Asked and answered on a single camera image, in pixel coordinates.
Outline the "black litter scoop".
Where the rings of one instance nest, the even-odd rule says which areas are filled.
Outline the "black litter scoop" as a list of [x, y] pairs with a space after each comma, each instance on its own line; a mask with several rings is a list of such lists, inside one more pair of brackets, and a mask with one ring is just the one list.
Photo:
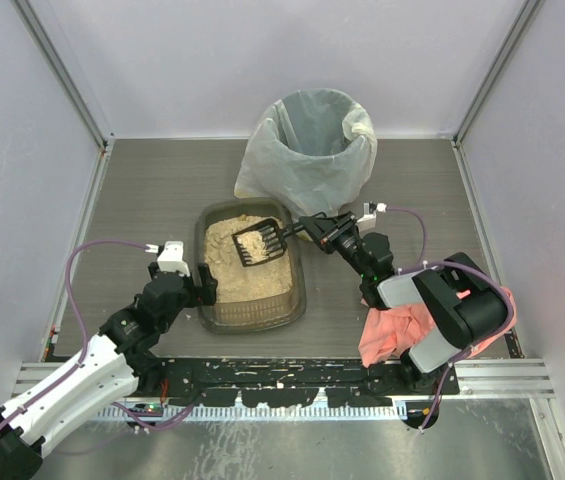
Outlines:
[[243, 267], [260, 266], [281, 258], [287, 248], [287, 239], [304, 231], [300, 222], [281, 226], [269, 217], [231, 235]]

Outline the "bin with white bag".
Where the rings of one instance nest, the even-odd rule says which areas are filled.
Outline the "bin with white bag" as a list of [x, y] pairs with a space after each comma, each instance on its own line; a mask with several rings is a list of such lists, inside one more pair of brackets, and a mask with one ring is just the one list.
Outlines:
[[234, 195], [273, 198], [295, 219], [335, 216], [360, 195], [377, 149], [371, 117], [356, 100], [334, 89], [298, 90], [261, 115]]

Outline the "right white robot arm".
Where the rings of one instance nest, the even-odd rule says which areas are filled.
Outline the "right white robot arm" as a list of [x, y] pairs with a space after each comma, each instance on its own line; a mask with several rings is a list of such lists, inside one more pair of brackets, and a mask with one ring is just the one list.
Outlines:
[[395, 357], [403, 382], [414, 386], [485, 349], [515, 324], [511, 292], [464, 253], [399, 269], [388, 237], [362, 234], [351, 213], [303, 216], [298, 223], [320, 250], [339, 254], [360, 278], [369, 308], [358, 346], [366, 367]]

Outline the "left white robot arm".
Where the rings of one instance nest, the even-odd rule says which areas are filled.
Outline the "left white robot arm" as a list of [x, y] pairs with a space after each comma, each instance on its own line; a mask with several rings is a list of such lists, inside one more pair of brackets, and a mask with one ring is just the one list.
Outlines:
[[151, 349], [185, 308], [212, 305], [218, 282], [157, 270], [131, 305], [45, 379], [0, 405], [0, 479], [30, 479], [56, 446], [105, 406], [161, 380]]

